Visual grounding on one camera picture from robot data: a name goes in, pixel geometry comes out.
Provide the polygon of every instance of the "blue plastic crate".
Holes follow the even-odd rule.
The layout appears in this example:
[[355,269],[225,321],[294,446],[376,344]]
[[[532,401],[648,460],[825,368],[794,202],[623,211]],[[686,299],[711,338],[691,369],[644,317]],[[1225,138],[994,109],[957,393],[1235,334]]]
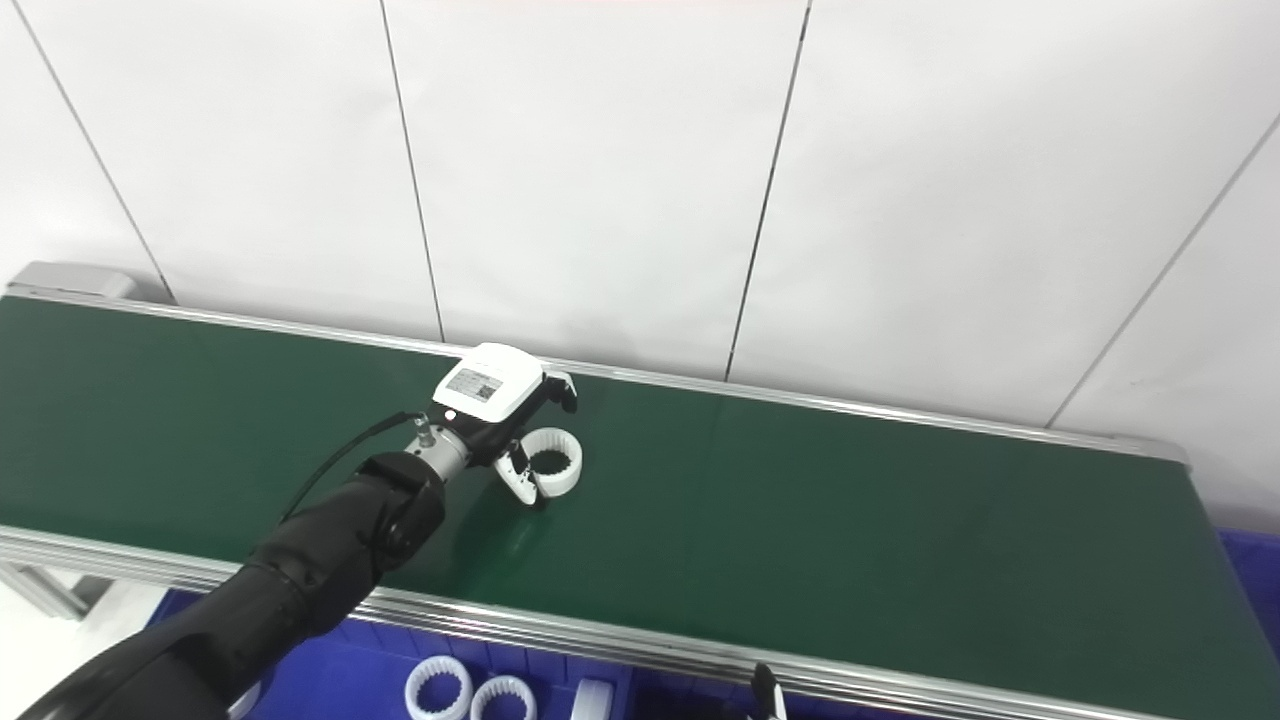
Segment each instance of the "blue plastic crate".
[[[1220,537],[1272,650],[1280,655],[1280,537],[1239,530],[1221,530]],[[170,591],[151,623],[179,612],[198,597]],[[404,680],[420,660],[433,655],[460,660],[475,687],[494,675],[521,678],[534,692],[539,720],[568,720],[582,678],[613,684],[609,720],[722,720],[754,710],[746,685],[348,619],[282,660],[264,679],[264,694],[248,717],[408,720]],[[518,720],[522,707],[494,702],[490,710],[484,720]],[[787,696],[787,710],[794,720],[915,717],[796,694]]]

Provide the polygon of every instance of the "white plastic gear ring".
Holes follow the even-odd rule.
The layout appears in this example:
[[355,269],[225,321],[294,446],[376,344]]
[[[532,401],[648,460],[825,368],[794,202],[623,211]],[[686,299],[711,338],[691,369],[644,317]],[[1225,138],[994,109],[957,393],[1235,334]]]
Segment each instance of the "white plastic gear ring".
[[[458,679],[458,697],[444,710],[422,710],[417,703],[417,693],[422,685],[436,675],[453,675]],[[417,664],[404,682],[404,708],[413,720],[462,720],[471,706],[471,675],[461,662],[448,655],[428,657]]]
[[582,443],[576,437],[559,428],[538,428],[521,438],[520,445],[530,459],[539,452],[559,452],[568,459],[568,465],[559,473],[534,473],[534,482],[543,495],[559,497],[573,489],[582,474]]
[[484,707],[500,694],[513,694],[525,703],[524,720],[538,720],[538,703],[534,701],[534,692],[524,680],[515,675],[498,675],[476,689],[471,698],[471,720],[483,720]]

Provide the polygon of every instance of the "barcode label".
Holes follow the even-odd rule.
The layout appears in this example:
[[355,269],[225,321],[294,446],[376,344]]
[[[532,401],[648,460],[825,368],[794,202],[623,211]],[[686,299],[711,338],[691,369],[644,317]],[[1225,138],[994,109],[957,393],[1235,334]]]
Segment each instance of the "barcode label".
[[453,392],[462,393],[467,397],[479,400],[480,402],[488,402],[493,393],[498,392],[502,387],[502,380],[498,378],[490,378],[484,373],[477,373],[475,370],[458,370],[457,375],[449,380],[449,384],[444,386]]

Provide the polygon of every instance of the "cable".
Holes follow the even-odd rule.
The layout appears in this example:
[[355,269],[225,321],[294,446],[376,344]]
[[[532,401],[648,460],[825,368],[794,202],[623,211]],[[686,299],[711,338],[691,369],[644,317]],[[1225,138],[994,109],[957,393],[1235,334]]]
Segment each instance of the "cable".
[[425,415],[422,413],[408,413],[408,411],[396,413],[394,415],[370,425],[369,429],[351,438],[351,442],[339,447],[337,452],[334,452],[333,455],[329,456],[328,460],[321,462],[320,466],[316,468],[316,471],[311,473],[311,477],[307,478],[305,483],[302,483],[302,487],[298,488],[298,492],[293,493],[293,500],[289,501],[288,510],[285,510],[284,514],[280,515],[280,523],[293,516],[293,511],[298,509],[298,503],[302,502],[302,498],[305,498],[307,493],[311,492],[311,488],[315,487],[317,482],[320,482],[320,478],[323,478],[324,474],[328,473],[329,469],[333,468],[339,460],[342,460],[348,452],[356,450],[357,445],[365,442],[366,439],[376,434],[381,434],[394,428],[396,425],[399,425],[401,423],[407,423],[408,420],[412,420],[415,418],[424,418],[424,416]]

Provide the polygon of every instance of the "white wall panel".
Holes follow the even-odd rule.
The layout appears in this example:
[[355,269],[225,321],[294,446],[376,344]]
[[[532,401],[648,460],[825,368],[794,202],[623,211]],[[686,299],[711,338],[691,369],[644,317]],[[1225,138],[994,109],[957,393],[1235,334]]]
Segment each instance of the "white wall panel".
[[166,297],[18,13],[0,3],[0,287],[32,260],[118,268]]
[[1056,425],[1176,442],[1217,521],[1280,530],[1277,268],[1272,136]]
[[376,1],[22,5],[179,304],[438,337]]
[[815,0],[733,379],[1044,423],[1276,111],[1270,0]]
[[449,341],[721,375],[803,0],[389,0]]

